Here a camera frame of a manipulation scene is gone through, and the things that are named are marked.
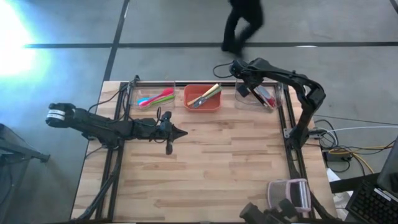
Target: concrete floor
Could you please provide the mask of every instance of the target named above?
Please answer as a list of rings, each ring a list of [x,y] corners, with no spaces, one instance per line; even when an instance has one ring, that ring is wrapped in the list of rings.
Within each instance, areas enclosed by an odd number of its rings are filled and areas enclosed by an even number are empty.
[[[0,19],[0,29],[6,34],[0,37],[0,123],[51,154],[47,164],[30,163],[8,223],[68,220],[87,141],[74,130],[48,127],[44,123],[47,107],[53,102],[81,108],[96,103],[111,52],[110,48],[21,49],[21,44],[110,44],[123,2],[0,3],[0,17],[6,18]],[[266,23],[253,42],[398,39],[398,14],[388,0],[263,3]],[[120,43],[221,42],[229,9],[224,0],[132,0]],[[265,58],[321,83],[327,97],[315,119],[326,116],[335,128],[398,125],[398,47],[249,47],[246,55]],[[110,80],[131,80],[135,74],[142,80],[209,80],[214,79],[211,69],[215,65],[229,61],[231,57],[219,48],[119,49]],[[365,129],[338,135],[343,145],[377,146],[391,142],[398,131]],[[380,171],[380,161],[386,156],[383,152],[364,158]],[[330,166],[344,168],[344,164]],[[341,178],[359,175],[355,162],[339,174]]]

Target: wooden tabletop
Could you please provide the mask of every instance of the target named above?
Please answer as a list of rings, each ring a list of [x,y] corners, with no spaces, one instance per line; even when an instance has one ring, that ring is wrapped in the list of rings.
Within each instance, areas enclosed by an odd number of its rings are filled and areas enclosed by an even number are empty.
[[[119,85],[104,82],[99,100],[109,99]],[[171,122],[188,135],[174,142],[169,156],[165,144],[125,143],[115,222],[243,222],[239,213],[248,202],[268,208],[268,183],[289,179],[279,115],[237,109],[234,94],[234,88],[223,88],[216,113],[190,113],[183,106],[183,88],[176,88],[174,103],[165,107],[172,112]],[[300,103],[293,89],[290,95],[298,119]],[[113,118],[115,107],[116,98],[99,105],[97,113]],[[131,110],[130,115],[155,118],[155,110]],[[90,142],[88,153],[99,146]],[[305,146],[302,151],[311,190],[336,215],[320,149]],[[82,214],[98,193],[105,155],[102,149],[85,161],[72,218]]]

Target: leg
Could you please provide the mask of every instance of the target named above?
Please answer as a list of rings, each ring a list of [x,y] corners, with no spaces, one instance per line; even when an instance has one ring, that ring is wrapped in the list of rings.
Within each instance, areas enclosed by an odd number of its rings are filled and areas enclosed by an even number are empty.
[[[224,41],[221,46],[223,51],[230,51],[230,49],[233,48],[235,42],[235,28],[240,17],[240,13],[233,7],[225,24]]]
[[[260,2],[251,2],[250,5],[244,8],[242,17],[249,25],[242,30],[239,38],[236,40],[236,48],[242,51],[246,41],[262,27],[264,23],[264,16],[262,14],[262,7]]]

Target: person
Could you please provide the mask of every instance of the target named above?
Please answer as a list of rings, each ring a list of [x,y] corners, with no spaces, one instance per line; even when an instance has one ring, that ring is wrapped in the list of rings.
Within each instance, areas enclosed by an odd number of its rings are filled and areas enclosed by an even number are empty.
[[[246,41],[263,25],[264,16],[260,0],[229,0],[229,3],[232,5],[232,11],[226,21],[221,49],[241,58]],[[235,28],[240,18],[245,19],[249,25],[235,39]]]

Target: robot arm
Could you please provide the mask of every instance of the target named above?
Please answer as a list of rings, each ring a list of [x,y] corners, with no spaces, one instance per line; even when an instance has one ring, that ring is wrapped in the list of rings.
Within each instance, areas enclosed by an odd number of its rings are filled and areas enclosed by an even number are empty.
[[[294,88],[303,112],[297,125],[290,132],[288,143],[296,149],[301,148],[308,139],[308,125],[311,122],[311,118],[326,97],[322,86],[308,79],[305,75],[274,67],[262,58],[257,58],[250,63],[246,63],[241,59],[234,60],[229,71],[235,78],[242,79],[244,82],[244,86],[238,87],[239,93],[245,97],[249,94],[249,90],[262,104],[265,103],[264,100],[254,89],[261,85],[264,78],[269,78]],[[305,86],[310,88],[308,94],[305,94]]]
[[[292,149],[301,150],[302,146],[309,138],[308,125],[311,122],[312,116],[317,109],[319,109],[326,97],[322,86],[319,83],[307,78],[305,75],[296,74],[295,71],[289,72],[281,68],[274,67],[268,61],[262,58],[257,58],[250,63],[246,63],[241,59],[234,60],[229,68],[229,71],[235,78],[242,79],[244,82],[242,86],[237,87],[239,93],[243,97],[246,97],[251,92],[263,105],[265,104],[265,101],[254,91],[254,89],[261,85],[261,83],[264,81],[264,78],[269,78],[294,88],[303,111],[297,125],[290,132],[289,138],[287,140],[287,146]],[[310,89],[307,94],[305,94],[305,86],[309,87]],[[292,168],[297,174],[296,176],[299,177],[300,174],[295,169],[295,166],[292,166]],[[313,206],[323,219],[311,220],[312,222],[344,223],[341,220],[337,220],[331,216],[325,210],[325,208],[320,205],[315,196],[312,193],[310,195]],[[249,204],[242,211],[241,217],[245,219],[248,224],[286,223],[284,218],[278,218],[276,214],[277,212],[275,210],[266,210],[262,213],[257,207]]]
[[[166,154],[173,151],[172,143],[175,139],[186,134],[176,128],[171,122],[171,112],[166,111],[159,119],[160,124],[153,118],[134,119],[132,121],[118,121],[105,118],[87,110],[76,108],[70,103],[50,104],[45,122],[54,128],[73,128],[81,131],[82,135],[91,139],[97,138],[108,149],[119,146],[120,139],[132,140],[165,140]]]

